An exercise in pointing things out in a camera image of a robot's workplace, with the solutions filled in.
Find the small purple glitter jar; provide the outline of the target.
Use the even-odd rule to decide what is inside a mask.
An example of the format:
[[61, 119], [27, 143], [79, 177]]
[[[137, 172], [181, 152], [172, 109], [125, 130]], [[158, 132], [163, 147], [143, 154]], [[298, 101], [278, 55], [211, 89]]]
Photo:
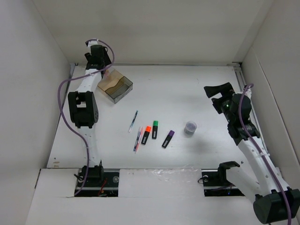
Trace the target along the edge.
[[197, 129], [197, 124], [194, 121], [188, 121], [184, 127], [184, 132], [187, 135], [193, 135]]

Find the blue clear pen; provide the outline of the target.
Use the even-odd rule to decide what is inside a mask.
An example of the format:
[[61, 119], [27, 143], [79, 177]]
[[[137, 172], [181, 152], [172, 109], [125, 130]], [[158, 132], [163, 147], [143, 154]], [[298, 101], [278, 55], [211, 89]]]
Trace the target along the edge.
[[136, 110], [136, 112], [135, 112], [135, 114], [134, 114], [134, 117], [133, 117], [133, 119], [132, 119], [132, 122], [131, 122], [131, 124], [130, 124], [130, 126], [129, 126], [129, 129], [128, 129], [128, 132], [129, 132], [129, 133], [131, 132], [131, 130], [132, 130], [132, 128], [133, 128], [133, 125], [134, 125], [134, 123], [135, 123], [135, 120], [136, 120], [137, 115], [138, 115], [138, 110]]

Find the green cap highlighter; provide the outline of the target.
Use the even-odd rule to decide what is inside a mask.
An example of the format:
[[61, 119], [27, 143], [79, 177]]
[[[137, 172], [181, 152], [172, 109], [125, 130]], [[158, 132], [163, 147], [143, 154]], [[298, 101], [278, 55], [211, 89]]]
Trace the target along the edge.
[[155, 120], [153, 121], [153, 126], [152, 126], [152, 139], [156, 139], [158, 135], [158, 121]]

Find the pink clear pen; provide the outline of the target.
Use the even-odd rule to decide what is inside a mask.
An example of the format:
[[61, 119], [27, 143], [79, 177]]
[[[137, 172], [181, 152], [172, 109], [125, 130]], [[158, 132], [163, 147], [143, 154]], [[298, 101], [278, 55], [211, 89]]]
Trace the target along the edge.
[[138, 132], [138, 136], [135, 142], [135, 146], [134, 146], [134, 153], [136, 153], [138, 151], [138, 147], [140, 145], [141, 142], [141, 138], [142, 138], [142, 134], [143, 134], [143, 127], [140, 127], [139, 132]]

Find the orange cap highlighter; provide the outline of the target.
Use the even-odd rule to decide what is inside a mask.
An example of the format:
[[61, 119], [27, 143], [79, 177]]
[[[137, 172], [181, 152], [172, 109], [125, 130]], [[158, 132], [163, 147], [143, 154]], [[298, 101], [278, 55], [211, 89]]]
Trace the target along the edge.
[[144, 131], [142, 140], [141, 140], [141, 144], [142, 144], [142, 145], [145, 145], [145, 144], [146, 144], [150, 132], [151, 132], [151, 126], [147, 126], [146, 129], [145, 129], [145, 131]]

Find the pink glitter bottle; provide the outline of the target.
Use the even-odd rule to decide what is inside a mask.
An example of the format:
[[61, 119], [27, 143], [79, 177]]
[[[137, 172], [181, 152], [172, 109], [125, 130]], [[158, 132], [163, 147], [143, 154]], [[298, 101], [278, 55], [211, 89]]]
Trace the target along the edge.
[[106, 70], [105, 73], [104, 73], [104, 77], [108, 77], [110, 74], [109, 70]]

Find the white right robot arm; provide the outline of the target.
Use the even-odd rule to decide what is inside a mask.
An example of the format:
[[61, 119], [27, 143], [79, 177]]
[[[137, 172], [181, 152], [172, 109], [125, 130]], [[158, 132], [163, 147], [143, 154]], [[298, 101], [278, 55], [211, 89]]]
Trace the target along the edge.
[[292, 189], [274, 166], [264, 149], [261, 135], [250, 120], [252, 111], [251, 88], [235, 92], [228, 82], [219, 86], [205, 86], [204, 91], [219, 114], [228, 122], [230, 137], [246, 157], [255, 179], [249, 177], [235, 161], [221, 163], [217, 180], [236, 186], [252, 203], [254, 213], [262, 224], [287, 221], [290, 225], [300, 208], [300, 191]]

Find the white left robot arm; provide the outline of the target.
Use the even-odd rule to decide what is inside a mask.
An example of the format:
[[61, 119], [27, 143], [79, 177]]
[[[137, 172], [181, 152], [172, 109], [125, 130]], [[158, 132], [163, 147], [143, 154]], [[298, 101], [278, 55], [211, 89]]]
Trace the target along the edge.
[[68, 105], [71, 121], [78, 129], [78, 133], [85, 139], [84, 147], [88, 150], [87, 167], [99, 166], [100, 156], [97, 148], [95, 125], [99, 119], [99, 112], [94, 92], [98, 83], [103, 79], [106, 66], [111, 64], [106, 47], [98, 39], [85, 42], [90, 49], [85, 54], [87, 65], [86, 77], [79, 87], [68, 93]]

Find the smoky acrylic organizer box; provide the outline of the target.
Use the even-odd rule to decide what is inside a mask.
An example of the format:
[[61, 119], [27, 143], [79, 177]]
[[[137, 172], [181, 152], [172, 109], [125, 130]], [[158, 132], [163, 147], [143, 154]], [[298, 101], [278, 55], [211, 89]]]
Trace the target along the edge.
[[97, 87], [116, 104], [133, 89], [133, 82], [114, 68], [108, 70], [110, 72], [109, 76], [104, 77], [103, 75]]

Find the purple cap highlighter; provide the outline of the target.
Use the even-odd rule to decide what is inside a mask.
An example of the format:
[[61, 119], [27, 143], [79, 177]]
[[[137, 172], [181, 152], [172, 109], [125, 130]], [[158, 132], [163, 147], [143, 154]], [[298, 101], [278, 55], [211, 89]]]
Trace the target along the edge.
[[168, 135], [166, 136], [166, 138], [165, 138], [165, 140], [164, 140], [164, 142], [163, 142], [163, 144], [162, 144], [162, 148], [166, 148], [167, 146], [168, 146], [168, 144], [170, 143], [170, 141], [171, 141], [171, 139], [173, 138], [173, 136], [174, 136], [174, 131], [173, 130], [170, 130], [169, 131], [169, 133], [168, 133]]

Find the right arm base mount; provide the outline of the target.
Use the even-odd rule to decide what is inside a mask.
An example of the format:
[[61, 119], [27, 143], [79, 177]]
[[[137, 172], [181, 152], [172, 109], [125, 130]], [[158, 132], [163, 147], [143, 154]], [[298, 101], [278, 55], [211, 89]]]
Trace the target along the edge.
[[217, 169], [202, 169], [198, 180], [203, 185], [205, 197], [244, 196], [242, 192], [226, 179], [226, 171], [240, 167], [235, 161], [220, 163]]

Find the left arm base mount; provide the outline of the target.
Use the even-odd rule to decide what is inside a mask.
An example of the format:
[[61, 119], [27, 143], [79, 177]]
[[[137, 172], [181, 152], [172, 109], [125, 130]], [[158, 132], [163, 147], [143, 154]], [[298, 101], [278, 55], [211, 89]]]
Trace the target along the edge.
[[88, 169], [84, 183], [87, 166], [84, 166], [77, 174], [75, 197], [118, 197], [120, 170], [104, 169], [103, 166], [95, 166]]

